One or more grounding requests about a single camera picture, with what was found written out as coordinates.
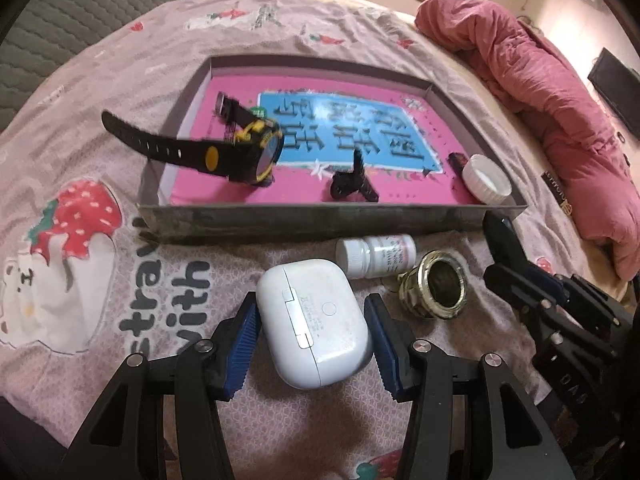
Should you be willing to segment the white ribbed bottle cap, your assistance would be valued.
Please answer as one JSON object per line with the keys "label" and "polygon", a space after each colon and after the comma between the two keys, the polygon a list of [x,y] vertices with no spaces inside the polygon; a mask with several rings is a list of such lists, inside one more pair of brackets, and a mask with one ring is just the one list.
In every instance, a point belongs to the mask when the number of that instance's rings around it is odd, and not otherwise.
{"label": "white ribbed bottle cap", "polygon": [[466,188],[481,203],[498,206],[511,196],[512,184],[493,160],[482,154],[472,155],[462,169]]}

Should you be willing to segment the white earbuds case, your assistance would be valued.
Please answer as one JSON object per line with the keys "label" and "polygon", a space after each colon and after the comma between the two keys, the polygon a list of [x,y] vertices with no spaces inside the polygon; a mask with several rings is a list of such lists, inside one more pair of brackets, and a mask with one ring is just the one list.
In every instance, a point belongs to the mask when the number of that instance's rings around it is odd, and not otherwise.
{"label": "white earbuds case", "polygon": [[256,299],[271,359],[289,386],[333,385],[371,361],[367,322],[335,263],[309,259],[274,266],[257,282]]}

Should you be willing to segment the black hair clip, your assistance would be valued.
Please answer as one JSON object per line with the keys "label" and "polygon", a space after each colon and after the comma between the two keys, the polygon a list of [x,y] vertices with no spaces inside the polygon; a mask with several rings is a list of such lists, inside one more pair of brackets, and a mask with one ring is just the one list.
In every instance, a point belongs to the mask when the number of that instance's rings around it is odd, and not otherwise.
{"label": "black hair clip", "polygon": [[380,199],[366,175],[366,168],[359,148],[354,149],[352,170],[337,171],[331,181],[330,195],[334,200],[346,200],[352,194],[359,194],[366,202],[377,203]]}

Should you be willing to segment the black yellow wrist watch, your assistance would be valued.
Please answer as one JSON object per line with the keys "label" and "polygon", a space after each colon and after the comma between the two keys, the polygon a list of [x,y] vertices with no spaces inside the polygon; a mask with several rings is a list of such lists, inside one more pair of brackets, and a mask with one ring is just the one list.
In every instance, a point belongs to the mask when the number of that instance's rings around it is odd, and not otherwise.
{"label": "black yellow wrist watch", "polygon": [[217,96],[216,112],[233,128],[229,140],[168,138],[130,125],[108,110],[101,114],[101,120],[108,133],[148,159],[231,182],[268,185],[283,148],[280,125],[222,92]]}

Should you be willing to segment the black gold labelled box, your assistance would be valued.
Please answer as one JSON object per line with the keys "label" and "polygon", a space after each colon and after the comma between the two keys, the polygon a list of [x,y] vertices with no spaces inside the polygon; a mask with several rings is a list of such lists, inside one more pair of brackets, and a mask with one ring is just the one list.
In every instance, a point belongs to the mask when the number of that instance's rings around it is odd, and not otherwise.
{"label": "black gold labelled box", "polygon": [[553,177],[549,171],[545,171],[541,175],[541,179],[544,181],[544,184],[547,185],[547,188],[552,193],[556,203],[560,206],[564,214],[570,217],[573,214],[573,206],[566,198],[559,182],[555,180],[555,177]]}

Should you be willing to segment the white pill bottle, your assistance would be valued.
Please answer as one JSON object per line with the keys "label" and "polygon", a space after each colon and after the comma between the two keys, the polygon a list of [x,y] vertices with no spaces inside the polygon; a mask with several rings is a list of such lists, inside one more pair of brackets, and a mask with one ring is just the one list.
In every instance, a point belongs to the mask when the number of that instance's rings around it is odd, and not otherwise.
{"label": "white pill bottle", "polygon": [[335,246],[335,261],[350,280],[388,278],[416,263],[416,243],[408,234],[343,238]]}

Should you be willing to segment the pink blue children's book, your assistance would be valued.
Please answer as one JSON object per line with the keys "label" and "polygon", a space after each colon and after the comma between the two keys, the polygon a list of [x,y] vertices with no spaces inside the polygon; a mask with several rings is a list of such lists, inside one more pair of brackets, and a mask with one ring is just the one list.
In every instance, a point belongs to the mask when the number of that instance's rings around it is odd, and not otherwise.
{"label": "pink blue children's book", "polygon": [[182,136],[224,137],[215,112],[220,92],[280,125],[284,143],[273,184],[252,188],[178,168],[163,187],[171,205],[327,203],[334,172],[352,169],[355,148],[382,204],[477,202],[447,160],[468,149],[421,93],[316,77],[211,76],[196,95],[194,123]]}

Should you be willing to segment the shallow grey cardboard tray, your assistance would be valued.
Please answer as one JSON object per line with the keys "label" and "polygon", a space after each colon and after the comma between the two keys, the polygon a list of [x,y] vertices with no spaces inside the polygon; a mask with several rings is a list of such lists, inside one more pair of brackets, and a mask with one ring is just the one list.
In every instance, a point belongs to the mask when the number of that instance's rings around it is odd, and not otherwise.
{"label": "shallow grey cardboard tray", "polygon": [[303,56],[209,58],[182,85],[160,133],[225,138],[220,94],[280,124],[274,180],[256,188],[148,162],[137,198],[148,240],[267,243],[482,226],[488,205],[449,159],[492,148],[433,81]]}

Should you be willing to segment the pink crumpled duvet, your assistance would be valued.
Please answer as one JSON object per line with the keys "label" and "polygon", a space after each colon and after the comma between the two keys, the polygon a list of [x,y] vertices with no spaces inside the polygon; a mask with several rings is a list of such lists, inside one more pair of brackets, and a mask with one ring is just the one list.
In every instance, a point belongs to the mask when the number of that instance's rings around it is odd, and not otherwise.
{"label": "pink crumpled duvet", "polygon": [[639,272],[639,192],[615,130],[566,57],[488,0],[426,0],[416,28],[468,64],[542,146],[578,233],[608,246],[624,281]]}

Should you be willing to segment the grey quilted headboard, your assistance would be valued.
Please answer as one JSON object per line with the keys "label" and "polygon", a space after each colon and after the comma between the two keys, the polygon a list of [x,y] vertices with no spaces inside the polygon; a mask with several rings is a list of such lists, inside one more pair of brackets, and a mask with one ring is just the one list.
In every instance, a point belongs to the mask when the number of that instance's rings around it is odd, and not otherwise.
{"label": "grey quilted headboard", "polygon": [[167,1],[29,0],[1,40],[1,127],[60,66]]}

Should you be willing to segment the black wall television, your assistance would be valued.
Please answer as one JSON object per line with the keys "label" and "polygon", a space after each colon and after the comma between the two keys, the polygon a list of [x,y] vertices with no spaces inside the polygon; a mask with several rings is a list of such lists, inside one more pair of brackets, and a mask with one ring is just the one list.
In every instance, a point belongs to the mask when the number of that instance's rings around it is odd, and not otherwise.
{"label": "black wall television", "polygon": [[603,48],[588,74],[588,80],[614,110],[627,129],[639,137],[639,74]]}

